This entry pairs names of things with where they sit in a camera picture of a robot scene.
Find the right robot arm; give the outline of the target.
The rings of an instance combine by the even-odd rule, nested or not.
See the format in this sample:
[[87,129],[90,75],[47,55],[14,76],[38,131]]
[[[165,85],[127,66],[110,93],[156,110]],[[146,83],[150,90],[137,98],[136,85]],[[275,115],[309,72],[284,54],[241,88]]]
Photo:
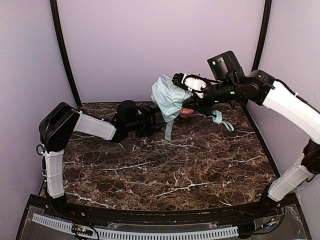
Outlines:
[[208,59],[214,79],[185,73],[182,87],[195,94],[185,108],[208,115],[214,104],[250,100],[288,119],[305,132],[310,140],[297,162],[270,184],[263,200],[281,201],[312,175],[320,173],[320,112],[283,81],[262,70],[245,75],[233,51]]

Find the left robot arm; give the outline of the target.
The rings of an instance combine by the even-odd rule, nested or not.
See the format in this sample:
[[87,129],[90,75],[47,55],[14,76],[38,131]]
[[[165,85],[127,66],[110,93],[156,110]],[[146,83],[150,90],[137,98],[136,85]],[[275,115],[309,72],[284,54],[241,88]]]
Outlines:
[[165,124],[158,107],[138,106],[132,100],[121,102],[112,119],[98,118],[61,102],[39,124],[40,144],[36,152],[42,156],[48,195],[53,199],[65,195],[63,155],[74,132],[120,143],[131,132],[145,138],[159,132]]

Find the mint green folding umbrella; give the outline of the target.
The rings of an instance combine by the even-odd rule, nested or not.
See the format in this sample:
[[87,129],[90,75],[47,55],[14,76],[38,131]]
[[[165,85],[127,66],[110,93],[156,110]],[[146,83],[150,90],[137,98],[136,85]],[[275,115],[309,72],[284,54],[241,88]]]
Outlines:
[[175,86],[172,78],[164,74],[152,85],[151,99],[159,107],[166,122],[165,140],[171,140],[174,120],[180,114],[184,101],[191,97],[192,93],[194,92]]

